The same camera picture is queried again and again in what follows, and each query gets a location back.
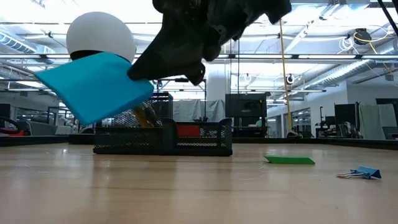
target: white ball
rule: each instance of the white ball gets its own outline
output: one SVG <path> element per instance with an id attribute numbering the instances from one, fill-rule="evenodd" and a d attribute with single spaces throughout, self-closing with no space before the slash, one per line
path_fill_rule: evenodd
<path id="1" fill-rule="evenodd" d="M 105 12 L 89 12 L 77 17 L 67 33 L 69 54 L 80 50 L 97 50 L 121 56 L 130 62 L 136 44 L 123 21 Z"/>

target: computer monitor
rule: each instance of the computer monitor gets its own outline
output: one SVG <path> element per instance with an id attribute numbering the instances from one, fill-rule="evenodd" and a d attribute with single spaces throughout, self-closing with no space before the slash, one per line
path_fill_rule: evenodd
<path id="1" fill-rule="evenodd" d="M 325 122 L 328 127 L 331 125 L 336 125 L 336 117 L 335 116 L 326 116 Z"/>
<path id="2" fill-rule="evenodd" d="M 267 117 L 266 94 L 226 94 L 225 116 L 232 117 Z"/>

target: wooden surface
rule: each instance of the wooden surface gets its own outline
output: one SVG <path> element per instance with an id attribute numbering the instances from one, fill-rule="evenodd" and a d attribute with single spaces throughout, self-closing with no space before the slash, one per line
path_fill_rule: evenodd
<path id="1" fill-rule="evenodd" d="M 236 144 L 233 157 L 91 152 L 0 148 L 0 223 L 397 223 L 398 151 Z M 266 152 L 316 165 L 265 164 Z M 380 169 L 383 179 L 335 177 L 358 166 Z"/>

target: industrial ceiling beam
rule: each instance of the industrial ceiling beam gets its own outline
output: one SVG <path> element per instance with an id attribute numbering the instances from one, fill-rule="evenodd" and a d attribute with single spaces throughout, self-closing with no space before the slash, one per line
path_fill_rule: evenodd
<path id="1" fill-rule="evenodd" d="M 310 31 L 310 29 L 314 26 L 316 26 L 317 24 L 320 23 L 320 21 L 322 20 L 322 17 L 326 17 L 326 16 L 330 16 L 332 15 L 334 12 L 338 11 L 339 9 L 341 9 L 342 5 L 341 4 L 329 4 L 320 14 L 318 17 L 316 17 L 313 20 L 310 20 L 307 22 L 307 24 L 305 25 L 305 27 L 294 37 L 294 39 L 290 42 L 290 44 L 288 46 L 286 46 L 285 48 L 285 54 L 287 54 L 290 50 L 292 50 L 297 44 L 299 44 L 299 42 L 304 39 L 307 35 L 308 32 Z"/>

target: black plastic crate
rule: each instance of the black plastic crate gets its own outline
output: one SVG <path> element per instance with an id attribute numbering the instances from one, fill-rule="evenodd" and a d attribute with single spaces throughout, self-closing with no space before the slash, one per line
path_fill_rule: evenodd
<path id="1" fill-rule="evenodd" d="M 231 119 L 219 123 L 176 123 L 155 115 L 153 100 L 112 118 L 111 126 L 96 128 L 94 153 L 230 156 Z M 178 135 L 177 126 L 194 126 L 195 136 Z"/>
<path id="2" fill-rule="evenodd" d="M 178 122 L 177 149 L 232 155 L 232 120 L 227 118 L 219 123 Z"/>

